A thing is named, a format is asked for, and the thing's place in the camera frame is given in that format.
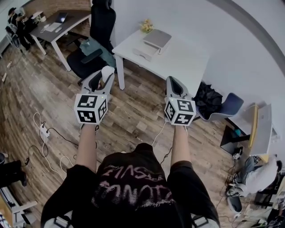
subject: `blue chair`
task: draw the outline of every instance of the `blue chair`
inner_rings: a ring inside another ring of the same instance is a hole
[[[237,114],[243,105],[244,101],[240,97],[236,96],[234,93],[230,93],[227,96],[227,99],[222,103],[222,107],[219,112],[212,113],[209,119],[205,119],[201,113],[199,112],[199,107],[196,106],[196,112],[199,117],[196,117],[193,121],[198,119],[202,119],[204,121],[213,121],[213,120],[222,120],[225,118],[229,118]]]

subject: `graphic print on shirt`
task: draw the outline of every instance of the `graphic print on shirt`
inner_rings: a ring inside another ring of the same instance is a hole
[[[106,204],[127,204],[133,209],[159,207],[174,200],[162,173],[153,173],[145,167],[107,166],[100,176],[100,184],[92,203],[96,207]]]

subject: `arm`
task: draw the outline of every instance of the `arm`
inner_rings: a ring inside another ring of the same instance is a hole
[[[171,166],[179,161],[191,162],[188,135],[184,126],[175,126],[173,148],[171,153]]]
[[[188,135],[183,126],[175,126],[167,183],[180,208],[219,224],[218,213],[207,189],[192,167]]]
[[[85,124],[82,128],[75,164],[85,166],[96,173],[96,158],[95,125]]]
[[[82,128],[75,166],[67,170],[62,185],[46,202],[41,215],[41,227],[46,221],[63,216],[75,208],[85,208],[96,188],[95,125]]]
[[[23,20],[25,17],[26,17],[26,15],[18,16],[18,17],[16,18],[16,21],[21,21],[21,20]]]

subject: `sneaker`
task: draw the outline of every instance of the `sneaker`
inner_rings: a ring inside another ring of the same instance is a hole
[[[27,186],[27,175],[25,172],[22,172],[22,173],[23,173],[23,179],[21,180],[21,182],[22,182],[23,187],[26,187]]]

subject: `chair armrest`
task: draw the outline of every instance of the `chair armrest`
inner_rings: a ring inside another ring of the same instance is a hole
[[[102,49],[97,49],[96,51],[92,52],[90,55],[88,55],[84,59],[82,59],[81,63],[83,63],[83,64],[89,63],[90,61],[97,58],[102,53],[103,53]]]
[[[81,38],[80,35],[77,36],[71,36],[65,43],[65,46],[67,47],[68,45],[70,45],[71,43],[77,41],[79,38]]]

